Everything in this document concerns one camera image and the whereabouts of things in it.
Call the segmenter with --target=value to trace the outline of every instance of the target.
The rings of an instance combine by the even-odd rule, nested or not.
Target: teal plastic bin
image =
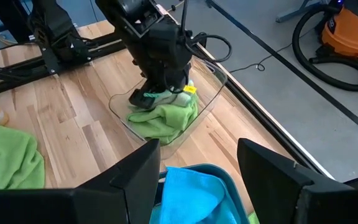
[[[212,165],[212,164],[199,164],[199,165],[188,166],[188,167],[183,167],[183,168],[190,169],[190,170],[197,171],[197,172],[204,173],[204,174],[213,175],[215,177],[220,178],[226,184],[227,191],[229,192],[230,197],[232,198],[234,205],[237,208],[237,212],[240,216],[241,223],[249,224],[247,212],[246,212],[244,206],[242,206],[241,198],[240,198],[239,192],[237,191],[236,185],[234,184],[231,176],[226,171],[224,171],[220,167]],[[154,205],[158,205],[159,203],[161,203],[162,190],[163,190],[162,179],[165,178],[166,175],[167,175],[167,172],[160,173],[161,182],[158,183]]]

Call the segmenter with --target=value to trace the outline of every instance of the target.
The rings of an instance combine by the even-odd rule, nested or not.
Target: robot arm
[[[154,98],[145,97],[144,93],[183,89],[188,83],[192,57],[184,43],[191,32],[183,33],[175,21],[159,11],[153,0],[96,0],[96,4],[147,79],[130,97],[133,105],[148,109]]]

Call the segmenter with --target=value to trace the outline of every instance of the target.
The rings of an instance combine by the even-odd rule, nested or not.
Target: yellow tag
[[[197,88],[194,87],[194,86],[185,85],[185,87],[183,88],[183,91],[186,91],[186,92],[188,92],[188,93],[195,94],[196,91],[197,91]]]

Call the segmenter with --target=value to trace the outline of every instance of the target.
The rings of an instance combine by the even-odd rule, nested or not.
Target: wire
[[[99,44],[89,38],[86,37],[77,37],[74,34],[70,34],[73,38],[77,39],[77,40],[83,40],[85,42],[85,45],[87,46],[87,48],[89,49],[95,49],[99,47]]]
[[[96,16],[96,12],[94,11],[94,7],[93,7],[93,4],[92,4],[92,0],[89,0],[89,3],[91,3],[93,15],[94,15],[94,18],[96,19],[96,22],[99,22],[98,17]]]
[[[25,7],[27,8],[27,10],[29,11],[29,14],[30,14],[31,10],[30,10],[29,6],[27,5],[27,3],[25,1],[24,1],[24,5],[25,5]]]
[[[180,25],[181,25],[181,33],[183,35],[185,35],[186,34],[185,27],[186,27],[187,9],[189,8],[189,0],[183,0],[183,1],[185,2],[185,5],[183,6]]]
[[[314,28],[312,28],[312,29],[308,30],[307,32],[305,32],[304,34],[302,34],[302,35],[299,37],[299,39],[302,38],[302,37],[304,37],[306,34],[310,33],[313,29],[314,29]],[[276,50],[275,52],[276,52],[276,53],[279,53],[280,51],[285,50],[285,49],[291,47],[291,45],[292,45],[292,43],[288,44],[288,45],[285,46],[285,47],[282,47],[282,48]],[[258,62],[258,63],[253,63],[253,64],[250,64],[250,65],[248,65],[248,66],[246,66],[246,67],[243,67],[243,68],[237,68],[237,69],[231,70],[231,71],[229,71],[229,73],[234,73],[234,72],[242,71],[242,70],[248,69],[248,68],[250,68],[250,67],[252,67],[252,66],[255,66],[255,68],[256,68],[257,70],[259,70],[260,72],[263,72],[263,71],[265,70],[265,65],[263,65],[262,62],[266,61],[267,59],[269,59],[269,58],[271,58],[271,57],[273,57],[273,55],[269,55],[268,57],[263,58],[263,59],[262,59],[260,62]]]
[[[164,74],[164,78],[163,78],[163,81],[164,81],[164,85],[165,85],[165,88],[172,94],[179,94],[179,93],[183,93],[184,91],[183,90],[171,90],[171,88],[169,88],[168,84],[167,84],[167,76]],[[185,74],[185,83],[186,85],[189,83],[189,75],[188,74]]]
[[[167,10],[167,12],[171,12],[171,11],[175,12],[176,9],[177,9],[177,7],[181,6],[183,3],[184,3],[184,0],[181,0],[181,1],[179,2],[179,4],[177,4],[176,6],[175,6],[175,5],[172,5],[171,8]]]
[[[232,51],[233,51],[232,46],[231,46],[230,42],[226,38],[221,37],[220,35],[214,35],[214,34],[206,34],[206,35],[199,35],[199,36],[196,35],[196,37],[194,39],[190,39],[190,40],[187,39],[185,27],[186,27],[186,17],[187,17],[187,10],[188,10],[188,5],[189,5],[189,0],[183,0],[183,1],[185,2],[185,5],[183,6],[183,12],[182,12],[182,15],[181,15],[181,31],[182,31],[182,34],[185,36],[184,45],[185,45],[186,49],[192,55],[194,55],[194,56],[196,56],[196,57],[198,57],[200,59],[203,59],[205,61],[211,62],[211,63],[224,62],[227,59],[229,59],[229,57],[231,56]],[[206,41],[208,38],[218,39],[218,40],[223,41],[229,47],[229,52],[227,53],[227,55],[225,57],[223,57],[223,58],[220,58],[220,59],[211,59],[210,57],[202,55],[202,54],[196,52],[194,49],[192,49],[192,47],[194,45],[196,45],[198,42]]]
[[[192,42],[192,45],[191,46],[194,46],[196,45],[198,42],[201,42],[202,40],[204,39],[207,39],[207,38],[212,38],[212,39],[218,39],[218,40],[221,40],[223,41],[228,47],[229,47],[229,52],[227,53],[227,55],[223,58],[220,58],[220,59],[211,59],[210,57],[207,57],[207,56],[204,56],[198,52],[196,52],[195,50],[193,50],[189,45],[188,43],[186,42],[185,43],[185,47],[187,48],[188,51],[190,51],[191,54],[193,54],[194,56],[200,58],[200,59],[203,59],[205,61],[208,61],[208,62],[211,62],[211,63],[214,63],[214,62],[224,62],[226,61],[227,59],[229,59],[229,57],[232,55],[232,52],[233,52],[233,49],[232,49],[232,46],[230,44],[230,42],[224,38],[224,37],[221,37],[220,35],[214,35],[214,34],[206,34],[206,35],[202,35],[200,36],[199,38],[194,38],[191,42]]]

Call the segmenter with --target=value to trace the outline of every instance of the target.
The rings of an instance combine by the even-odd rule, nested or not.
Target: black cable
[[[188,0],[184,0],[185,5],[183,6],[183,11],[182,11],[182,15],[181,15],[181,31],[182,34],[186,37],[186,17],[187,17],[187,9],[188,9],[188,5],[189,5],[189,1]],[[195,51],[194,49],[192,49],[192,47],[194,45],[196,45],[198,42],[202,42],[207,40],[208,38],[212,38],[212,39],[218,39],[223,41],[228,47],[229,47],[229,52],[227,53],[227,55],[223,58],[220,59],[211,59],[210,57],[204,56],[202,54],[199,54],[197,51]],[[184,43],[186,49],[194,56],[206,60],[208,62],[214,63],[214,62],[224,62],[225,60],[229,59],[229,57],[232,54],[232,46],[230,44],[230,42],[224,38],[221,37],[220,35],[214,35],[214,34],[207,34],[207,35],[201,35],[199,37],[195,37],[194,39],[187,39],[185,40]]]
[[[201,41],[204,41],[208,38],[212,38],[212,39],[218,39],[218,40],[221,40],[223,41],[228,47],[229,47],[229,52],[227,53],[227,55],[223,58],[220,58],[220,59],[211,59],[210,57],[207,57],[203,54],[200,54],[198,53],[197,51],[193,50],[191,47],[196,45],[198,42],[201,42]],[[221,37],[220,35],[215,35],[215,34],[206,34],[206,35],[201,35],[199,36],[198,38],[194,38],[194,39],[191,39],[190,42],[192,43],[191,44],[191,47],[188,45],[188,43],[186,42],[185,43],[185,47],[188,51],[190,51],[191,54],[193,54],[194,56],[200,58],[200,59],[203,59],[203,60],[206,60],[208,62],[211,62],[211,63],[214,63],[214,62],[224,62],[226,61],[227,59],[229,59],[229,57],[232,55],[232,52],[233,52],[233,48],[230,44],[230,42],[224,38],[224,37]]]
[[[93,7],[93,4],[92,4],[92,0],[89,0],[89,3],[91,3],[93,15],[94,15],[94,19],[96,19],[96,22],[99,22],[98,17],[96,16],[96,12],[94,11],[94,7]]]
[[[166,76],[166,75],[164,75],[163,81],[164,81],[165,88],[166,88],[170,93],[172,93],[172,94],[179,94],[179,93],[183,93],[183,92],[184,92],[183,90],[177,90],[177,91],[171,90],[171,88],[169,88],[169,86],[168,86],[167,76]],[[186,82],[186,85],[189,83],[189,76],[188,76],[187,74],[185,74],[185,82]]]
[[[84,41],[86,41],[86,42],[93,42],[93,40],[91,40],[91,39],[89,39],[89,38],[86,38],[86,37],[77,37],[77,36],[75,36],[75,35],[73,35],[73,34],[70,34],[73,38],[75,38],[75,39],[77,39],[77,40],[84,40]]]
[[[344,65],[350,66],[356,70],[358,70],[358,63],[355,60],[345,58],[345,57],[339,57],[339,56],[328,56],[328,57],[316,57],[307,59],[299,45],[299,34],[303,28],[303,26],[306,24],[306,22],[312,18],[315,14],[319,12],[327,12],[330,14],[338,14],[341,11],[341,9],[328,6],[328,5],[320,5],[316,8],[313,8],[312,10],[308,11],[300,20],[299,23],[296,25],[295,30],[292,35],[292,49],[295,54],[296,59],[299,61],[299,63],[312,75],[319,78],[321,81],[334,86],[336,88],[340,88],[342,90],[347,91],[358,91],[358,85],[350,84],[346,82],[342,82],[340,80],[337,80],[333,77],[330,77],[329,75],[325,74],[318,68],[316,68],[313,64],[314,63],[342,63]]]
[[[308,30],[307,32],[305,32],[304,34],[302,34],[301,36],[299,36],[299,39],[302,38],[302,37],[304,37],[306,34],[310,33],[310,31],[312,31],[313,29],[314,29],[314,28]],[[292,45],[292,43],[288,44],[288,45],[285,46],[285,47],[282,47],[282,48],[276,50],[275,52],[276,52],[276,53],[279,53],[280,51],[285,50],[285,49],[291,47],[291,45]],[[265,70],[265,65],[263,65],[262,62],[266,61],[267,59],[269,59],[269,58],[271,58],[271,57],[273,57],[273,55],[269,55],[268,57],[263,58],[263,59],[262,59],[260,62],[258,62],[258,63],[253,63],[253,64],[250,64],[250,65],[248,65],[248,66],[246,66],[246,67],[243,67],[243,68],[237,68],[237,69],[231,70],[231,71],[229,71],[229,73],[233,73],[233,72],[238,72],[238,71],[241,71],[241,70],[245,70],[245,69],[248,69],[248,68],[250,68],[250,67],[252,67],[252,66],[255,66],[256,69],[258,69],[260,72],[263,72],[263,71]]]

